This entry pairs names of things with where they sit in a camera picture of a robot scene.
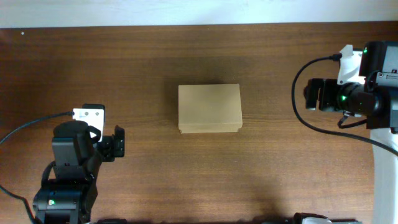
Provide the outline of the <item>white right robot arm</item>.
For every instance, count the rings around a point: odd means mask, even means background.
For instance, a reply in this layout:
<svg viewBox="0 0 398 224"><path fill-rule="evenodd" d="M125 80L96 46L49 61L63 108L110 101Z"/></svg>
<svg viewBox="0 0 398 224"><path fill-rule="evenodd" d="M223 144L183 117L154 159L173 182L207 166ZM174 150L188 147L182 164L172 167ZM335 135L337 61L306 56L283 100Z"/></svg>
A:
<svg viewBox="0 0 398 224"><path fill-rule="evenodd" d="M336 79L313 78L303 90L305 107L342 113L339 131L319 133L370 143L374 158L373 223L397 223L397 42L344 46L326 56L340 66Z"/></svg>

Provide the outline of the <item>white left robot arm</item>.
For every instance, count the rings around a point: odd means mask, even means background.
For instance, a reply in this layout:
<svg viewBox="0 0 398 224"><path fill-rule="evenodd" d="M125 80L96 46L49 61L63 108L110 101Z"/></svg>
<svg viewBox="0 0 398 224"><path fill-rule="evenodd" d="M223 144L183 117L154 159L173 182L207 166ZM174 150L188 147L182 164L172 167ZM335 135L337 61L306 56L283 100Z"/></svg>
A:
<svg viewBox="0 0 398 224"><path fill-rule="evenodd" d="M96 181L103 162L125 154L125 130L111 136L84 121L68 121L53 130L55 160L44 170L33 201L38 223L88 223L98 196Z"/></svg>

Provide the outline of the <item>cardboard box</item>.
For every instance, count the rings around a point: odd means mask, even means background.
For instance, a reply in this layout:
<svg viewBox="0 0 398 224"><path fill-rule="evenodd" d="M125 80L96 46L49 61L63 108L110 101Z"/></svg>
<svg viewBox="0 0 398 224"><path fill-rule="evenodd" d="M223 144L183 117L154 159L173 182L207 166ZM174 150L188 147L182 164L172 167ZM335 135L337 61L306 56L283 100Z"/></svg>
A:
<svg viewBox="0 0 398 224"><path fill-rule="evenodd" d="M236 133L242 126L238 84L178 87L178 128L182 134Z"/></svg>

